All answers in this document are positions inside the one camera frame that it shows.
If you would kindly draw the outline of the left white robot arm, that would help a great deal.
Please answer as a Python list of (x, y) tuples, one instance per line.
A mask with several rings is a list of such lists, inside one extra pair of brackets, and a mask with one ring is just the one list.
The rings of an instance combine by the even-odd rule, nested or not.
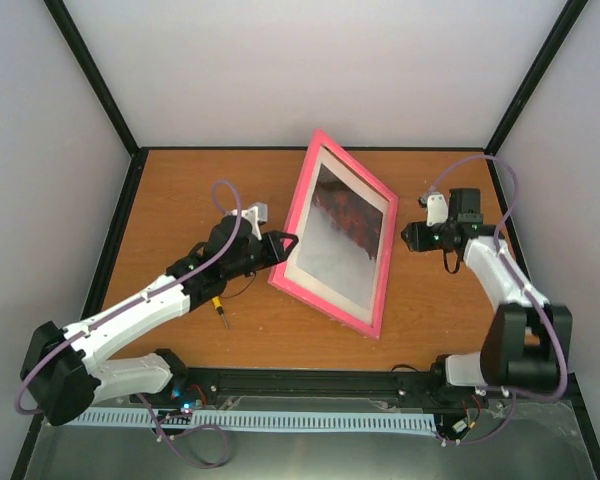
[(284, 263), (299, 242), (295, 234), (262, 232), (252, 206), (233, 210), (204, 242), (166, 268), (138, 293), (96, 315), (58, 327), (48, 321), (31, 336), (21, 367), (21, 389), (30, 393), (53, 426), (67, 424), (93, 404), (137, 393), (166, 402), (188, 390), (187, 368), (169, 349), (116, 360), (134, 340), (220, 296), (240, 276)]

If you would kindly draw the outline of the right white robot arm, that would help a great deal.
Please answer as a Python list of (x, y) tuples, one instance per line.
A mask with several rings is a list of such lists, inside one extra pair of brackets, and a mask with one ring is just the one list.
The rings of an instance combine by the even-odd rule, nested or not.
[(479, 351), (438, 360), (446, 383), (538, 401), (560, 399), (568, 386), (570, 310), (551, 303), (516, 264), (500, 226), (485, 223), (479, 190), (429, 191), (419, 204), (425, 220), (409, 223), (401, 233), (408, 249), (455, 255), (454, 262), (443, 262), (446, 272), (466, 266), (494, 310)]

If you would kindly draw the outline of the yellow handled screwdriver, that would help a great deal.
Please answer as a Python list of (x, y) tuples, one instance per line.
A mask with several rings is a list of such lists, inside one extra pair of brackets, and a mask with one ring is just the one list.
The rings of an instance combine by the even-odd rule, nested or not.
[(225, 326), (225, 328), (227, 330), (230, 329), (230, 324), (229, 321), (227, 320), (225, 311), (224, 311), (224, 307), (223, 304), (221, 302), (221, 297), (220, 296), (215, 296), (212, 298), (212, 304), (213, 304), (213, 308), (215, 310), (215, 312), (220, 316), (220, 318), (222, 319), (222, 322)]

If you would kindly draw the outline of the pink picture frame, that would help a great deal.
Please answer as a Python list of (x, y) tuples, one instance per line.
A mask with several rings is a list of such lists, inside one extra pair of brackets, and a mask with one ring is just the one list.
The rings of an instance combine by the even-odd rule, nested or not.
[(384, 306), (387, 294), (389, 265), (396, 232), (398, 196), (381, 180), (374, 176), (358, 160), (338, 145), (326, 132), (317, 130), (309, 143), (301, 172), (296, 184), (285, 231), (295, 234), (301, 231), (306, 220), (311, 194), (315, 186), (318, 170), (324, 165), (338, 178), (347, 183), (355, 192), (383, 212), (383, 223), (378, 250), (378, 266), (374, 288), (372, 310), (368, 322), (352, 316), (328, 303), (321, 296), (296, 283), (296, 278), (289, 274), (289, 268), (295, 263), (297, 247), (288, 260), (272, 269), (269, 276), (270, 285), (289, 294), (302, 303), (313, 307), (329, 318), (370, 338), (379, 338), (381, 334)]

